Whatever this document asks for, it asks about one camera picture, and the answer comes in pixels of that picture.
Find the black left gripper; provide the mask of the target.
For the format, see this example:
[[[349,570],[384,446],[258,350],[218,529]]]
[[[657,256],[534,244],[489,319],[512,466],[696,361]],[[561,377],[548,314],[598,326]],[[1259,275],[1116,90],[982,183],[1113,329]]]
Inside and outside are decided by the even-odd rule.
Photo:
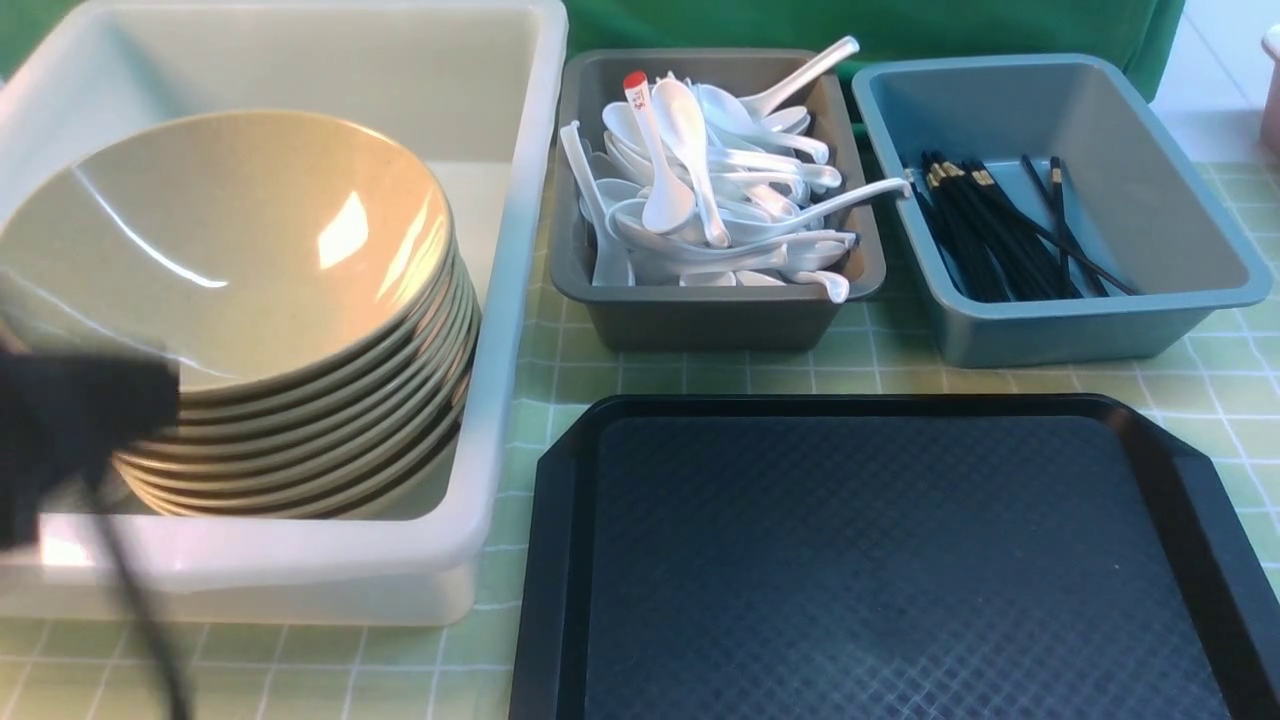
[[[179,370],[146,354],[3,350],[3,547],[38,541],[38,515],[67,486],[106,515],[110,457],[172,424]]]

